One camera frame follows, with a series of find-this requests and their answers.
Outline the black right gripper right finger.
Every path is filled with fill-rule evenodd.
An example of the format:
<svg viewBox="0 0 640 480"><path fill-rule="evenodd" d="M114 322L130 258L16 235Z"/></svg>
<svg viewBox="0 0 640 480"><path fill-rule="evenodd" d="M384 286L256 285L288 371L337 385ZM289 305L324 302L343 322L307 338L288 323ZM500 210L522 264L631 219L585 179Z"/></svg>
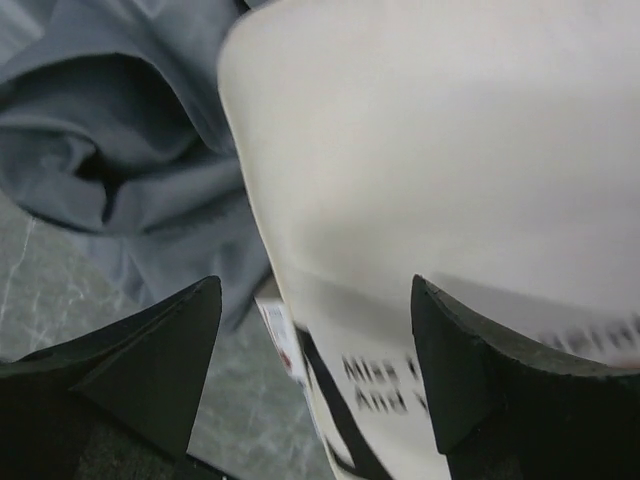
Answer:
<svg viewBox="0 0 640 480"><path fill-rule="evenodd" d="M422 277L411 319L438 451L455 479L635 479L639 374L531 340Z"/></svg>

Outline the cream pillow with bear print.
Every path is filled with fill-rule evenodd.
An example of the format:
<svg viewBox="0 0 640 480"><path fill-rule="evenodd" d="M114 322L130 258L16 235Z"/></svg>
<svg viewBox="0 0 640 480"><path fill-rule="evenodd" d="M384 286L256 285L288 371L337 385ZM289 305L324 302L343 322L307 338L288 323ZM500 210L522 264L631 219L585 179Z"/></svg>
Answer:
<svg viewBox="0 0 640 480"><path fill-rule="evenodd" d="M272 1L218 78L336 478L455 479L415 277L639 374L637 2Z"/></svg>

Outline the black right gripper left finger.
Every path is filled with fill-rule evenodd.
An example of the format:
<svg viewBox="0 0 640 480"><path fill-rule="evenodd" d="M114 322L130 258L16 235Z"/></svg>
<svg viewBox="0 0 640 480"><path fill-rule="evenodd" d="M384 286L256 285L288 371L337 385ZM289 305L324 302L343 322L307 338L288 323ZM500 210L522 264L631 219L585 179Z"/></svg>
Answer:
<svg viewBox="0 0 640 480"><path fill-rule="evenodd" d="M217 479L187 452L221 315L205 278L1 367L5 479Z"/></svg>

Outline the grey pillowcase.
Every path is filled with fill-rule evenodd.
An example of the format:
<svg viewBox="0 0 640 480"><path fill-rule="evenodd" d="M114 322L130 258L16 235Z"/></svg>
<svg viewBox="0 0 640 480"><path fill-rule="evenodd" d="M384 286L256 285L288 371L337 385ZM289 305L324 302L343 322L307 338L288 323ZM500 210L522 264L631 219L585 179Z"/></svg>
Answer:
<svg viewBox="0 0 640 480"><path fill-rule="evenodd" d="M140 306L222 283L237 328L269 263L217 90L243 1L5 1L1 188Z"/></svg>

